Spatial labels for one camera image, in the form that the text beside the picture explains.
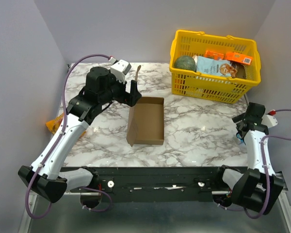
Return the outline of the brown cardboard box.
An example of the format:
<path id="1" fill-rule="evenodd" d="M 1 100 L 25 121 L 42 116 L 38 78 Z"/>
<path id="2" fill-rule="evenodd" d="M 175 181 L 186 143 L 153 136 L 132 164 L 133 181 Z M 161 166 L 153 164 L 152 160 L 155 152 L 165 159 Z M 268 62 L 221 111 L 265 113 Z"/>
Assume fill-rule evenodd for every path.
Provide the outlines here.
<path id="1" fill-rule="evenodd" d="M 162 145 L 164 143 L 164 98 L 140 97 L 129 110 L 127 143 Z"/>

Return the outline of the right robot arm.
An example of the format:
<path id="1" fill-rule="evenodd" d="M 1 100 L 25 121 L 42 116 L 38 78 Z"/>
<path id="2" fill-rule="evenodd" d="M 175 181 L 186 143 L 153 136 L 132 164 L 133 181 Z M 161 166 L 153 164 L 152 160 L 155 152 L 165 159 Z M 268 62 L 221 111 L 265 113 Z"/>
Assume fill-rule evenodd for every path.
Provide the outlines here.
<path id="1" fill-rule="evenodd" d="M 233 204 L 267 215 L 284 187 L 272 168 L 268 151 L 269 128 L 276 126 L 277 120 L 265 113 L 264 105 L 253 102 L 232 120 L 247 148 L 248 169 L 241 173 L 222 166 L 222 173 L 213 178 L 213 184 L 219 190 L 229 187 Z"/>

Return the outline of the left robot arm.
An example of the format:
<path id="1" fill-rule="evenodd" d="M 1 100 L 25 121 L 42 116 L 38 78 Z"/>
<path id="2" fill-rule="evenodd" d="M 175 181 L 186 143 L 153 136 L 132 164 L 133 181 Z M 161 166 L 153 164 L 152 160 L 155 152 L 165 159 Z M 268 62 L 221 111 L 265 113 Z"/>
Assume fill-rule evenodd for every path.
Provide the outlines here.
<path id="1" fill-rule="evenodd" d="M 66 117 L 54 137 L 30 165 L 22 166 L 18 175 L 25 185 L 51 203 L 57 202 L 67 190 L 83 187 L 92 192 L 98 185 L 98 173 L 89 167 L 62 172 L 64 161 L 80 136 L 94 119 L 105 111 L 103 105 L 113 101 L 133 107 L 141 98 L 137 81 L 132 80 L 126 92 L 125 76 L 131 65 L 115 63 L 109 69 L 93 67 L 86 75 L 85 86 L 72 98 Z"/>

